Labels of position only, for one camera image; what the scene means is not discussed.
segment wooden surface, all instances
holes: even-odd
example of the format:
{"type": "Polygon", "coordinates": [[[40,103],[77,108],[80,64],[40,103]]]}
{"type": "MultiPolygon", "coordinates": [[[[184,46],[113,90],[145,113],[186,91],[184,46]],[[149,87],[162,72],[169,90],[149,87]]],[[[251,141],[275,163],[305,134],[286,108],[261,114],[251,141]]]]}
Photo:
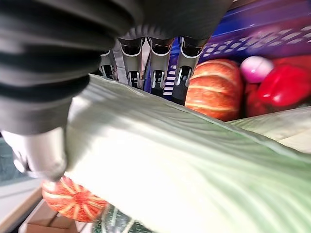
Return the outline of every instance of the wooden surface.
{"type": "Polygon", "coordinates": [[[0,222],[0,233],[7,232],[40,199],[42,199],[41,188],[38,188],[0,222]]]}

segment red bell pepper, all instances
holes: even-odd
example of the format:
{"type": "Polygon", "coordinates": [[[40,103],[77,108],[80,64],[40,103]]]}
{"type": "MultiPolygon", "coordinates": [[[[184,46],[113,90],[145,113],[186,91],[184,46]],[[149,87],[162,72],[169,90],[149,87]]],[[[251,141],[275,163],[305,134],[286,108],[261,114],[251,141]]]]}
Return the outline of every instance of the red bell pepper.
{"type": "Polygon", "coordinates": [[[281,64],[293,65],[301,68],[305,68],[311,71],[311,55],[293,56],[274,59],[275,66],[281,64]]]}
{"type": "Polygon", "coordinates": [[[279,65],[261,83],[257,95],[267,105],[295,108],[311,96],[311,72],[298,66],[279,65]]]}
{"type": "Polygon", "coordinates": [[[267,106],[257,96],[258,84],[246,84],[245,86],[245,113],[246,117],[255,117],[270,113],[267,106]]]}

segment white surface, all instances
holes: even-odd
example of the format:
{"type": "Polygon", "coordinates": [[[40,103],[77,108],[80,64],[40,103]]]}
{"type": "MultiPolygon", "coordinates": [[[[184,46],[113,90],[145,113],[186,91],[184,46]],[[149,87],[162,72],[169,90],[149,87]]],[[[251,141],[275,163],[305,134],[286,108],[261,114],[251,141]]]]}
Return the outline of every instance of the white surface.
{"type": "Polygon", "coordinates": [[[0,221],[21,205],[31,193],[40,186],[41,180],[33,179],[0,186],[0,221]]]}

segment green cabbage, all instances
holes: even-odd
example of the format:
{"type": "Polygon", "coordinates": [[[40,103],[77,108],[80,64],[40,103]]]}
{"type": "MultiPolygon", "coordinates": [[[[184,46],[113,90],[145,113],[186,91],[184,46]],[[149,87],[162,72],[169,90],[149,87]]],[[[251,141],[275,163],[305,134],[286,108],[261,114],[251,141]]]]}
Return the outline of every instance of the green cabbage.
{"type": "Polygon", "coordinates": [[[311,157],[266,136],[95,76],[67,136],[66,175],[157,233],[311,232],[311,157]]]}

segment wooden box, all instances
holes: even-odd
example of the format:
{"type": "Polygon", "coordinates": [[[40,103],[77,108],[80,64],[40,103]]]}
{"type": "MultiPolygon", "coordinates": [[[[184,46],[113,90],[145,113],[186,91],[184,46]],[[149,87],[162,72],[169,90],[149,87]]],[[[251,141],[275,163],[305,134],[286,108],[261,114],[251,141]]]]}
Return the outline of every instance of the wooden box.
{"type": "Polygon", "coordinates": [[[19,233],[91,233],[92,224],[61,216],[42,200],[19,228],[19,233]]]}

